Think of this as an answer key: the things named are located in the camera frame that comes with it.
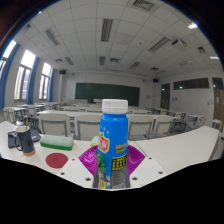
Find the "white wall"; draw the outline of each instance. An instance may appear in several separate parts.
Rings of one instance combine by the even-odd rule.
[[[161,101],[161,83],[152,84],[152,108],[160,108]]]
[[[14,90],[15,90],[15,83],[17,79],[17,74],[19,70],[19,66],[22,60],[22,57],[25,53],[26,49],[20,46],[18,49],[14,60],[11,64],[11,67],[9,69],[9,74],[6,82],[6,88],[5,88],[5,106],[10,107],[10,106],[16,106],[19,104],[26,104],[26,102],[21,101],[21,102],[14,102]],[[44,61],[41,59],[39,60],[38,67],[37,67],[37,73],[35,77],[35,83],[34,83],[34,93],[33,93],[33,102],[44,102],[44,101],[39,101],[39,88],[40,88],[40,79],[42,75],[42,69],[43,69]]]
[[[75,73],[75,75],[64,75],[61,87],[61,99],[74,99],[76,83],[102,83],[112,85],[124,85],[140,88],[139,107],[151,107],[151,99],[146,95],[152,95],[152,82],[140,78],[105,73]]]
[[[170,109],[203,115],[206,117],[205,125],[211,126],[214,113],[214,104],[211,103],[211,100],[214,100],[212,77],[221,77],[224,81],[224,73],[215,69],[191,72],[162,79],[161,84],[170,83]],[[173,90],[173,82],[197,78],[208,78],[210,88]],[[177,101],[173,102],[172,97],[176,97]]]

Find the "speaker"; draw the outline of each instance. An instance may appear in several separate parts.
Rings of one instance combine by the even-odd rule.
[[[59,75],[65,75],[66,74],[66,70],[60,70],[59,71]]]

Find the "black cup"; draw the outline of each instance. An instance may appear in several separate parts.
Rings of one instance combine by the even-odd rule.
[[[16,139],[19,139],[21,149],[16,146]],[[30,128],[29,126],[19,126],[16,128],[16,134],[14,139],[15,147],[22,151],[25,156],[32,156],[35,154],[35,148],[33,145],[33,141],[31,138]]]

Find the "doorway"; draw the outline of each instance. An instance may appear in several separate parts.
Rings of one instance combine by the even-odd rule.
[[[222,78],[212,78],[214,89],[214,115],[213,119],[221,120],[224,124],[224,87]]]
[[[167,110],[170,108],[170,83],[161,85],[160,107]]]

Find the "white bottle cap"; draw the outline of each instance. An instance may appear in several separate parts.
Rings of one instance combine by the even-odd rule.
[[[128,101],[104,99],[102,111],[106,114],[126,114],[128,112]]]

